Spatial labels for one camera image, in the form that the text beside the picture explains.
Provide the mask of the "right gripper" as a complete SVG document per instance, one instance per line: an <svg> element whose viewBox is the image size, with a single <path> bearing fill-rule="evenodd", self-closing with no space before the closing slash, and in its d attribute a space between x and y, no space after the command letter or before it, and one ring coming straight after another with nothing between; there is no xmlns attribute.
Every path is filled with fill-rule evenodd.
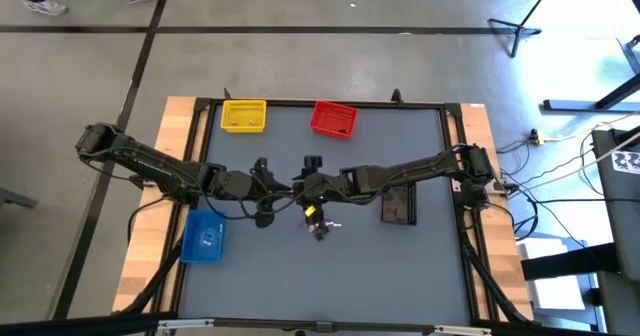
<svg viewBox="0 0 640 336"><path fill-rule="evenodd" d="M304 212L313 209L313 225L326 226L325 212L321 205L327 202L341 201L341 178L322 173L311 173L305 177L298 177L293 182L293 195L296 204Z"/></svg>

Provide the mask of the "black plastic basket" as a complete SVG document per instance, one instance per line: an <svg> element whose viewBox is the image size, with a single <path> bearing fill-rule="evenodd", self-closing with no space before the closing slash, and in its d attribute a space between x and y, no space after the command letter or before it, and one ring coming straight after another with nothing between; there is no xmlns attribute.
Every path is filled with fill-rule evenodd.
<svg viewBox="0 0 640 336"><path fill-rule="evenodd" d="M416 201L417 193L414 183L392 187L382 197L381 221L415 226L417 224Z"/></svg>

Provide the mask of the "yellow plastic basket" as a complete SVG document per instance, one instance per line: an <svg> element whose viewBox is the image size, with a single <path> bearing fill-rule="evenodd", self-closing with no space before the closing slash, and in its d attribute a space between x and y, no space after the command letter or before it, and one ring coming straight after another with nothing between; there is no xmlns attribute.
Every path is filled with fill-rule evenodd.
<svg viewBox="0 0 640 336"><path fill-rule="evenodd" d="M220 127L228 133L262 133L266 125L267 102L265 100L225 100ZM230 120L237 120L236 126ZM249 124L255 120L256 125Z"/></svg>

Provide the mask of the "red plastic basket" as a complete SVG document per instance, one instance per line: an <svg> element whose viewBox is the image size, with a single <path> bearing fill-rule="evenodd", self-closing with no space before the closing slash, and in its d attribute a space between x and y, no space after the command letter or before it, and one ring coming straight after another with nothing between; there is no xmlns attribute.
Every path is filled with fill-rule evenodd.
<svg viewBox="0 0 640 336"><path fill-rule="evenodd" d="M359 110L342 104L317 101L313 108L310 127L317 133L336 139L350 139L353 136ZM348 136L338 133L340 129L347 129Z"/></svg>

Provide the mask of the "blue plastic basket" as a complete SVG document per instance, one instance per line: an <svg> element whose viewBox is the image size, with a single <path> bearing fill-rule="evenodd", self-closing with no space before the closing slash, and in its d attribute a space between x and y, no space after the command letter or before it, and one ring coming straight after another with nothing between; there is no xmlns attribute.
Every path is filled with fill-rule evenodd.
<svg viewBox="0 0 640 336"><path fill-rule="evenodd" d="M225 219L213 211L190 211L182 241L181 262L218 263L222 257L225 228ZM210 237L209 230L216 230L216 237ZM212 245L204 247L203 240L211 242Z"/></svg>

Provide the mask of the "wooden table side board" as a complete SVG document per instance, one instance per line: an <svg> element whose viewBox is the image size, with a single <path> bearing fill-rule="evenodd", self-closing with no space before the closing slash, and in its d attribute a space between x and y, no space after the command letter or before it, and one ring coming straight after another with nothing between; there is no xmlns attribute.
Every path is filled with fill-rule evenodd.
<svg viewBox="0 0 640 336"><path fill-rule="evenodd" d="M194 97L167 99L155 142L157 150L176 158L186 156L190 150L187 141L191 122L205 119L193 115L195 104ZM129 227L131 239L112 306L114 311L129 306L147 286L166 253L177 244L188 213L186 206L163 200L155 187L142 192L140 206Z"/></svg>
<svg viewBox="0 0 640 336"><path fill-rule="evenodd" d="M466 141L469 144L477 144L487 150L496 175L501 177L496 147L485 106L481 104L462 104L461 113ZM483 231L481 239L484 241L486 248L491 275L518 312L527 319L532 320L533 311L524 280L519 251L516 246L511 217L501 209L501 207L508 207L506 197L490 194L489 202L498 205L498 208L489 206L487 209L482 210L480 224Z"/></svg>

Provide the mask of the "black desk foot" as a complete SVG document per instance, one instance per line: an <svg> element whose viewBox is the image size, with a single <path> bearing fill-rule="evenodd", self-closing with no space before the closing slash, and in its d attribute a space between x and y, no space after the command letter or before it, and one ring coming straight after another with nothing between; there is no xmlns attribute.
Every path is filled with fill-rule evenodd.
<svg viewBox="0 0 640 336"><path fill-rule="evenodd" d="M599 271L611 273L621 271L614 243L527 259L521 262L521 266L526 281L590 274Z"/></svg>

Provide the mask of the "white box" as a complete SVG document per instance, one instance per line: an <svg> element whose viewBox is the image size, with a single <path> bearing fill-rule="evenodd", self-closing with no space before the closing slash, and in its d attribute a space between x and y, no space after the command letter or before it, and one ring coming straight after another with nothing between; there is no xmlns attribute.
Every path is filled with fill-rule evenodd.
<svg viewBox="0 0 640 336"><path fill-rule="evenodd" d="M517 243L523 261L566 253L568 248L560 239L528 238ZM574 275L526 282L527 292L535 308L584 310L578 279Z"/></svg>

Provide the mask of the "grey furniture foot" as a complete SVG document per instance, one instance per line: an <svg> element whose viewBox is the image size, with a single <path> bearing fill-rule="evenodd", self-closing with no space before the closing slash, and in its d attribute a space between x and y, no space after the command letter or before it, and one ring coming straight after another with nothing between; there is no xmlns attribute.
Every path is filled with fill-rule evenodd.
<svg viewBox="0 0 640 336"><path fill-rule="evenodd" d="M14 204L23 208L34 208L38 202L20 193L0 187L0 207L5 204Z"/></svg>

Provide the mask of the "black tripod stand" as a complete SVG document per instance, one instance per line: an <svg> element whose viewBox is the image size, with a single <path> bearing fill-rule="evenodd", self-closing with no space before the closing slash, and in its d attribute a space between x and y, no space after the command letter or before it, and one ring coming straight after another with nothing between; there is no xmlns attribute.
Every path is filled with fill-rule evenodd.
<svg viewBox="0 0 640 336"><path fill-rule="evenodd" d="M501 19L496 19L496 18L489 18L488 19L488 23L491 26L493 26L493 25L505 26L514 35L514 40L513 40L512 46L511 46L511 50L509 51L509 57L510 58L515 58L516 57L522 36L537 35L537 34L540 34L542 32L542 30L540 28L530 28L530 27L526 26L526 23L531 18L531 16L534 14L534 12L539 7L539 5L541 4L542 1L543 0L536 0L536 2L533 4L533 6L530 8L530 10L527 12L527 14L524 16L524 18L519 23L513 23L513 22L509 22L509 21L501 20Z"/></svg>

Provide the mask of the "black stand base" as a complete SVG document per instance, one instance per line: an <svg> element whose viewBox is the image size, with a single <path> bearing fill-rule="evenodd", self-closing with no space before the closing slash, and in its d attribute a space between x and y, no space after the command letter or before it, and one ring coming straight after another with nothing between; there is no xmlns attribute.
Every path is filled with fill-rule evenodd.
<svg viewBox="0 0 640 336"><path fill-rule="evenodd" d="M636 92L640 92L640 74L597 101L547 99L543 101L542 108L556 112L632 113L640 111L640 101L627 102L626 99Z"/></svg>

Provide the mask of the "grey desk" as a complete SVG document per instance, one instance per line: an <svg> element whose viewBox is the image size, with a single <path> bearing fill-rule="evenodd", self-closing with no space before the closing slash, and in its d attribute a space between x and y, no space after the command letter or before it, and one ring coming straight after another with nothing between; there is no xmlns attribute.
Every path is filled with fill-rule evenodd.
<svg viewBox="0 0 640 336"><path fill-rule="evenodd" d="M595 154L640 152L640 141L624 146L629 131L597 131ZM598 163L603 195L621 271L597 273L600 299L610 334L640 336L640 175L616 172L611 154Z"/></svg>

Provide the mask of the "white number tag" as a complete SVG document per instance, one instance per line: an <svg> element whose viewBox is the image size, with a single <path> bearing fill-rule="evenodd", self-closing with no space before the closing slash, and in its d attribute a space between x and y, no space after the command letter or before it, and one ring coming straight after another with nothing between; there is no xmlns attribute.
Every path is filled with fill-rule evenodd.
<svg viewBox="0 0 640 336"><path fill-rule="evenodd" d="M640 152L617 150L611 154L616 172L640 175Z"/></svg>

